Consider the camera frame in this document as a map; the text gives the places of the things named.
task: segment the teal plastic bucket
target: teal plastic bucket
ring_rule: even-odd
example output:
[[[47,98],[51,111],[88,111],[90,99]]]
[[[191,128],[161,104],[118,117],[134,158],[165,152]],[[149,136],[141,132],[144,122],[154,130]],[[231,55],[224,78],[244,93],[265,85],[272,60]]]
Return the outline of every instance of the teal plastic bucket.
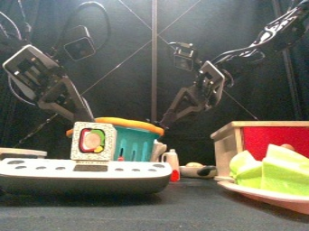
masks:
[[[126,162],[149,162],[152,158],[154,141],[160,137],[148,130],[116,125],[118,130],[117,149],[114,161],[124,157]]]

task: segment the black curtain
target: black curtain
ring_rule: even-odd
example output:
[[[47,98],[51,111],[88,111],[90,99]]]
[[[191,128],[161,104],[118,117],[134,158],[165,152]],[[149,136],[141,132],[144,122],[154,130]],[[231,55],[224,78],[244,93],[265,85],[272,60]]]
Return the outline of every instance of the black curtain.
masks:
[[[50,52],[70,14],[82,0],[22,1],[27,21],[33,26],[31,43]],[[287,11],[291,1],[280,1]],[[152,117],[152,0],[98,0],[112,22],[112,39],[92,58],[79,62],[63,61],[69,76],[88,99],[96,117],[117,116],[146,121]],[[0,11],[23,26],[18,1],[2,1]],[[265,25],[276,19],[272,1],[243,0],[158,0],[158,84],[157,118],[165,112],[182,87],[195,82],[195,73],[174,68],[168,42],[192,42],[203,60],[220,53],[248,47]],[[83,10],[70,27],[88,26],[98,46],[106,38],[106,20],[96,8]],[[303,106],[303,120],[308,119],[308,35],[291,50]],[[0,146],[13,147],[51,115],[38,107],[19,102],[10,93],[7,76],[2,70]],[[216,164],[211,134],[236,120],[296,120],[291,86],[281,53],[264,65],[244,72],[236,85],[213,110],[180,120],[162,141],[176,148],[181,164]],[[61,120],[49,123],[19,146],[49,151],[50,158],[69,158],[71,125]]]

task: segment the red box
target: red box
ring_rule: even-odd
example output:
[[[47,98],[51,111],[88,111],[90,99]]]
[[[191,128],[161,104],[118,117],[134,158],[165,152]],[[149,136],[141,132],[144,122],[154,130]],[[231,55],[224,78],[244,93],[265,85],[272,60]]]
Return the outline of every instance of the red box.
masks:
[[[309,122],[306,121],[235,121],[211,137],[216,142],[219,177],[229,176],[229,162],[237,153],[248,150],[261,161],[271,144],[291,144],[309,158]]]

